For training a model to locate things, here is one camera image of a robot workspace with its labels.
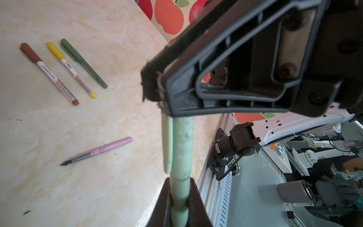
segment green pen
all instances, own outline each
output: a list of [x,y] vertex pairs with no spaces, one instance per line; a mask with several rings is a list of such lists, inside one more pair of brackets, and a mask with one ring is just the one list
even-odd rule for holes
[[99,77],[99,75],[91,68],[91,66],[83,59],[83,57],[74,49],[74,47],[66,40],[61,40],[61,47],[75,60],[78,61],[96,81],[103,87],[107,88],[107,84]]

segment pen nib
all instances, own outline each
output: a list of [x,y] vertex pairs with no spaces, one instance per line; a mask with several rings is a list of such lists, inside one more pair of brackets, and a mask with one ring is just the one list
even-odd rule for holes
[[61,164],[61,166],[66,166],[68,164],[71,164],[72,163],[72,160],[68,160],[68,161],[65,161]]

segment marker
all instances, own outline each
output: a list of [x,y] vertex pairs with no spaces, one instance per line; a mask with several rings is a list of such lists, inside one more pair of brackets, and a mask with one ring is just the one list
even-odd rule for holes
[[57,86],[59,90],[67,97],[67,99],[77,106],[79,104],[76,97],[64,86],[64,84],[52,73],[52,71],[42,62],[40,57],[33,51],[32,48],[27,43],[22,43],[20,45],[20,50],[35,64],[37,64],[40,69],[49,77],[51,81]]
[[58,50],[56,46],[54,46],[53,43],[47,42],[46,45],[48,48],[53,52],[53,54],[62,62],[64,67],[72,74],[72,76],[78,81],[78,83],[87,91],[87,93],[92,98],[97,98],[96,93],[92,91],[92,89],[88,86],[88,84],[78,75],[78,73],[72,68],[72,66],[67,62],[67,60],[64,58],[62,53]]
[[106,153],[108,151],[114,150],[114,149],[119,148],[119,147],[121,147],[123,145],[131,143],[133,140],[134,139],[132,137],[129,137],[129,138],[126,138],[126,139],[121,139],[119,141],[116,141],[116,142],[111,143],[109,145],[103,146],[101,148],[96,148],[96,149],[94,149],[92,151],[82,153],[82,154],[78,155],[77,157],[74,157],[74,158],[72,158],[70,160],[67,160],[67,161],[63,162],[61,164],[61,166],[66,166],[66,165],[78,162],[78,161],[86,159],[86,158],[95,157],[97,155],[104,154],[104,153]]
[[107,88],[107,84],[99,77],[99,75],[91,68],[91,66],[83,59],[83,57],[74,49],[74,47],[66,40],[61,40],[61,47],[75,60],[78,61],[83,68],[91,74],[93,78],[103,87]]

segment green cap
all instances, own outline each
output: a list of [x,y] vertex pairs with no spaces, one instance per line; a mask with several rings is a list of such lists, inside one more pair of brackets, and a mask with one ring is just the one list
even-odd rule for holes
[[66,40],[61,40],[61,47],[75,60],[80,61],[83,57],[72,47],[72,45]]

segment pink pen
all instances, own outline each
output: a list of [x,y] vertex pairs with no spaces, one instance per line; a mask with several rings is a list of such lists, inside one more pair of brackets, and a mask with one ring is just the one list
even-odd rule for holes
[[121,147],[121,146],[123,146],[125,144],[131,143],[133,140],[134,139],[132,137],[129,137],[129,138],[121,139],[119,141],[111,143],[109,145],[106,145],[106,146],[103,146],[103,147],[100,147],[100,148],[96,148],[96,149],[94,149],[94,150],[92,150],[90,152],[80,154],[75,158],[72,158],[70,160],[67,160],[67,161],[63,162],[61,164],[61,166],[66,166],[68,164],[75,163],[75,162],[78,162],[78,161],[86,159],[86,158],[90,158],[90,157],[94,157],[94,156],[106,153],[106,152],[108,152],[110,150],[114,150],[114,149],[116,149],[118,147]]

